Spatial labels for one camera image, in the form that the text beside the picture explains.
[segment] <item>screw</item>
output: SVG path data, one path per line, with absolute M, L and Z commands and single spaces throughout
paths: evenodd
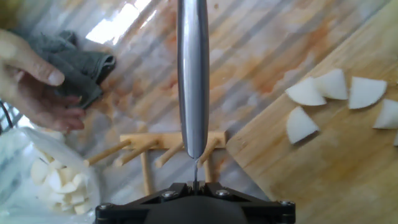
M 229 192 L 228 192 L 227 190 L 217 190 L 217 191 L 216 191 L 216 194 L 217 194 L 218 196 L 225 197 L 225 196 L 228 196 L 228 195 L 229 195 Z
M 169 190 L 169 191 L 162 193 L 162 196 L 165 198 L 173 197 L 175 195 L 177 195 L 177 193 L 173 190 Z
M 283 206 L 288 206 L 288 205 L 294 205 L 294 202 L 288 201 L 288 200 L 281 200 L 278 201 L 281 205 Z
M 104 203 L 99 206 L 99 209 L 105 210 L 105 209 L 112 208 L 112 207 L 113 207 L 112 203 Z

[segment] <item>wooden dowel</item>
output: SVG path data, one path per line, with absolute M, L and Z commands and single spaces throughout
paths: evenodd
M 169 159 L 174 156 L 178 151 L 181 151 L 184 147 L 184 143 L 180 142 L 178 145 L 175 147 L 167 150 L 165 153 L 163 153 L 162 156 L 160 156 L 156 162 L 155 165 L 157 168 L 161 168 Z
M 125 165 L 126 163 L 128 163 L 133 158 L 137 157 L 139 154 L 143 153 L 145 150 L 150 149 L 152 146 L 155 146 L 158 143 L 159 143 L 159 141 L 157 139 L 151 140 L 151 141 L 147 142 L 145 145 L 143 145 L 141 148 L 133 150 L 131 153 L 129 153 L 128 155 L 126 155 L 120 159 L 116 159 L 114 162 L 114 165 L 116 167 L 121 167 L 121 166 Z
M 210 154 L 213 152 L 214 148 L 217 146 L 218 143 L 219 143 L 218 139 L 213 139 L 207 144 L 205 151 L 199 157 L 198 168 L 202 167 L 203 163 L 209 158 Z
M 119 143 L 118 145 L 107 149 L 89 159 L 84 160 L 84 165 L 89 167 L 93 164 L 96 164 L 98 161 L 105 159 L 106 157 L 110 156 L 111 154 L 118 152 L 119 150 L 121 150 L 122 148 L 128 146 L 131 144 L 131 140 L 124 140 L 123 142 Z
M 140 155 L 141 157 L 141 165 L 142 165 L 142 176 L 144 177 L 144 190 L 145 195 L 152 194 L 152 183 L 149 178 L 149 167 L 148 167 L 148 159 L 147 159 L 147 152 L 144 151 Z
M 205 182 L 212 183 L 213 181 L 213 172 L 211 169 L 211 157 L 209 157 L 204 163 L 203 168 L 205 168 Z

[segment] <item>gray cloth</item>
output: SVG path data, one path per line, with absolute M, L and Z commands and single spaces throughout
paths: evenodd
M 22 37 L 39 56 L 65 75 L 65 82 L 56 88 L 59 95 L 80 96 L 80 108 L 87 108 L 102 95 L 99 84 L 114 69 L 115 57 L 78 50 L 75 34 L 67 30 L 58 36 Z

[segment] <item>plastic bag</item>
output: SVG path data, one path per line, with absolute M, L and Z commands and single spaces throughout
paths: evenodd
M 40 186 L 36 186 L 30 176 L 32 164 L 39 157 L 34 146 L 87 176 L 89 212 L 57 213 L 37 198 Z M 94 208 L 100 201 L 94 170 L 85 167 L 83 158 L 64 143 L 30 128 L 15 129 L 0 137 L 0 223 L 92 223 Z

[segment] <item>white radish chunk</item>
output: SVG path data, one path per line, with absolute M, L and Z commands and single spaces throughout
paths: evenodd
M 295 144 L 315 131 L 319 131 L 319 127 L 304 112 L 301 106 L 290 112 L 287 120 L 287 136 L 290 143 Z
M 287 95 L 296 103 L 307 106 L 318 106 L 326 104 L 325 99 L 317 90 L 315 80 L 312 77 L 288 88 Z
M 50 155 L 48 155 L 47 153 L 41 151 L 39 148 L 37 148 L 35 145 L 33 145 L 33 148 L 36 149 L 39 158 L 41 158 L 44 162 L 46 162 L 47 164 L 50 164 L 52 161 L 54 161 L 54 158 L 51 157 Z
M 86 183 L 86 177 L 84 174 L 76 174 L 72 182 L 73 184 L 75 184 L 76 187 L 80 188 Z
M 33 183 L 35 185 L 43 184 L 48 172 L 48 165 L 40 159 L 36 159 L 30 170 L 30 176 L 32 177 Z
M 396 135 L 396 138 L 394 139 L 394 146 L 398 146 L 398 133 Z
M 77 215 L 84 214 L 88 212 L 90 209 L 91 209 L 91 203 L 89 200 L 75 206 L 75 212 Z
M 54 169 L 63 169 L 65 166 L 58 160 L 54 160 L 50 163 L 50 167 Z
M 83 203 L 85 199 L 88 198 L 86 188 L 80 188 L 76 190 L 75 192 L 70 193 L 71 199 L 70 199 L 70 204 L 71 205 L 77 205 L 79 203 Z
M 373 128 L 398 128 L 398 102 L 393 100 L 383 100 L 383 108 L 381 109 Z
M 65 195 L 64 194 L 57 194 L 55 192 L 51 192 L 49 195 L 49 200 L 56 202 L 56 203 L 62 203 L 65 200 Z
M 61 176 L 62 183 L 71 182 L 73 180 L 73 178 L 77 174 L 77 172 L 74 169 L 70 168 L 70 167 L 66 167 L 66 168 L 60 169 L 59 173 L 60 173 L 60 176 Z
M 387 82 L 370 78 L 353 77 L 349 95 L 349 109 L 360 109 L 375 104 L 384 95 Z
M 76 189 L 77 187 L 72 182 L 69 182 L 65 184 L 63 187 L 61 187 L 59 190 L 54 190 L 54 191 L 59 194 L 67 194 L 74 192 Z
M 315 84 L 324 97 L 336 100 L 348 99 L 346 80 L 341 69 L 334 69 L 316 78 Z
M 44 181 L 44 184 L 40 186 L 40 189 L 37 194 L 37 198 L 44 202 L 48 207 L 55 206 L 57 202 L 50 200 L 50 194 L 53 192 L 52 188 L 49 185 L 48 178 Z
M 47 181 L 50 187 L 55 191 L 59 192 L 62 188 L 62 181 L 58 170 L 53 169 L 49 176 L 47 176 Z

